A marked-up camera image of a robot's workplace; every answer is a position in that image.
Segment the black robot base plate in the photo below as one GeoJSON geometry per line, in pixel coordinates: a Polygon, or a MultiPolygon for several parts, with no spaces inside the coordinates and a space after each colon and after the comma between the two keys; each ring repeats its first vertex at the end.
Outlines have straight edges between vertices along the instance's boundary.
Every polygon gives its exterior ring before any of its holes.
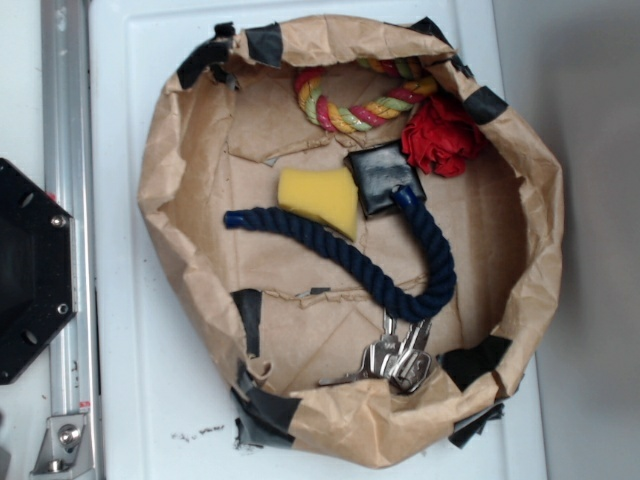
{"type": "Polygon", "coordinates": [[[1,160],[1,384],[16,381],[75,314],[70,216],[1,160]]]}

